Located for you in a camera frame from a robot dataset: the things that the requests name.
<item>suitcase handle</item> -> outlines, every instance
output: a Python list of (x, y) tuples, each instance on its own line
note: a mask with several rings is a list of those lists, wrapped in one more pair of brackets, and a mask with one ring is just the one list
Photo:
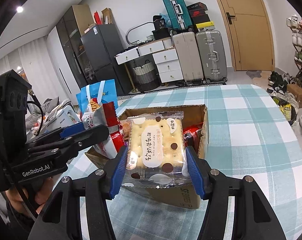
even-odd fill
[(177, 14), (183, 14), (180, 4), (175, 4), (174, 7), (175, 7), (175, 11), (177, 12)]
[(213, 54), (209, 54), (209, 59), (215, 59), (215, 62), (219, 61), (219, 54), (216, 52), (216, 51), (212, 51)]

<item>ceiling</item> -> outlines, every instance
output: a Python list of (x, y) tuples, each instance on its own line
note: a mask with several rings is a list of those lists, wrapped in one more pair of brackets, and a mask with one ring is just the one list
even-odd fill
[(81, 0), (27, 0), (0, 36), (0, 59), (20, 46), (50, 33), (67, 9)]

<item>plaid tablecloth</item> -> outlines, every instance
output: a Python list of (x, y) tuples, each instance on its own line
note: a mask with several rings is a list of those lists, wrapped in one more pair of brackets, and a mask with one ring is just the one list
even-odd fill
[[(251, 175), (270, 201), (287, 239), (302, 232), (302, 152), (271, 97), (254, 85), (225, 85), (137, 95), (118, 109), (201, 105), (208, 107), (206, 160), (227, 176)], [(80, 152), (64, 175), (86, 176), (96, 167)], [(107, 206), (117, 239), (196, 239), (207, 201), (197, 210), (157, 203), (121, 189)], [(229, 197), (225, 239), (231, 239), (234, 197)], [(83, 236), (89, 239), (81, 199)]]

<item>ceiling light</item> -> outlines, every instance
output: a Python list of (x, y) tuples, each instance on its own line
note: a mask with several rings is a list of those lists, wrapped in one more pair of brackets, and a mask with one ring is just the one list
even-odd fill
[(17, 12), (22, 12), (24, 9), (21, 6), (17, 7)]

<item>screw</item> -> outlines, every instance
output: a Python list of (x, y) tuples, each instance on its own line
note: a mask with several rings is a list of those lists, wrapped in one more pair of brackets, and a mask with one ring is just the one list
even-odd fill
[(104, 170), (102, 170), (102, 169), (98, 169), (95, 171), (95, 174), (98, 176), (101, 176), (103, 173), (104, 173)]
[(254, 179), (251, 176), (245, 176), (245, 180), (247, 182), (253, 182)]
[(217, 169), (212, 169), (212, 170), (210, 171), (210, 173), (211, 173), (212, 175), (214, 175), (214, 176), (217, 176), (217, 175), (220, 174), (220, 172), (219, 172)]
[(68, 176), (64, 176), (64, 177), (61, 179), (62, 183), (67, 183), (69, 180), (70, 180), (70, 177), (68, 177)]

